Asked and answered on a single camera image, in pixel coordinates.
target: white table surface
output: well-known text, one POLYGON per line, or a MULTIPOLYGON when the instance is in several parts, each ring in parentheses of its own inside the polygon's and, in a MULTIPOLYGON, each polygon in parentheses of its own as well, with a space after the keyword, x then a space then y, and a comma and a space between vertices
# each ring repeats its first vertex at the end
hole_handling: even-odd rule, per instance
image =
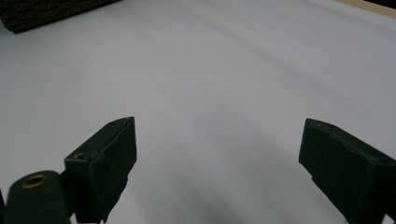
POLYGON ((0 188, 134 116, 108 223, 344 223, 298 163, 306 118, 396 158, 396 20, 333 0, 125 0, 0 28, 0 188))

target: screw hole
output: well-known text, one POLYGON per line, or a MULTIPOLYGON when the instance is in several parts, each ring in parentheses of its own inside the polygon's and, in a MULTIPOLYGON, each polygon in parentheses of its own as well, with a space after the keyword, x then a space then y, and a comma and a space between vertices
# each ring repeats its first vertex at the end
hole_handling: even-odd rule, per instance
POLYGON ((87 160, 87 155, 85 155, 84 153, 78 153, 77 155, 74 156, 74 158, 81 161, 85 161, 87 160))
POLYGON ((46 175, 34 175, 22 182, 22 187, 25 189, 32 189, 42 185, 46 182, 46 175))

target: dark object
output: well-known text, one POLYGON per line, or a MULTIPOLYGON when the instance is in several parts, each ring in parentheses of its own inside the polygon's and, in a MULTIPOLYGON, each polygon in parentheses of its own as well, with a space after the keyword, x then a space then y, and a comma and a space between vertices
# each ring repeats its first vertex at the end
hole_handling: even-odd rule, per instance
POLYGON ((390 7, 396 9, 396 1, 395 0, 364 0, 366 2, 371 2, 383 7, 390 7))
POLYGON ((3 194, 1 193, 1 190, 0 190, 0 223, 1 223, 1 220, 3 220, 3 214, 4 214, 5 209, 6 209, 6 206, 4 205, 3 194))
POLYGON ((396 218, 396 161, 338 127, 307 119, 299 162, 349 223, 396 218))
POLYGON ((0 18, 16 34, 118 1, 0 0, 0 18))
POLYGON ((59 175, 42 171, 15 182, 3 223, 70 223, 59 175))
POLYGON ((67 224, 75 213, 79 223, 106 222, 135 162, 134 118, 112 121, 64 159, 61 175, 42 171, 15 182, 0 223, 67 224))

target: white surface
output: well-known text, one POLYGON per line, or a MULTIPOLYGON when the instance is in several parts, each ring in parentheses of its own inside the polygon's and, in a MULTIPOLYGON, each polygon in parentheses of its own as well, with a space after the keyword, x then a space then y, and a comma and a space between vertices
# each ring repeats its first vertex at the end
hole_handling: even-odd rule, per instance
POLYGON ((306 118, 396 157, 396 22, 332 0, 125 0, 0 50, 5 194, 135 116, 108 223, 344 223, 298 164, 306 118))

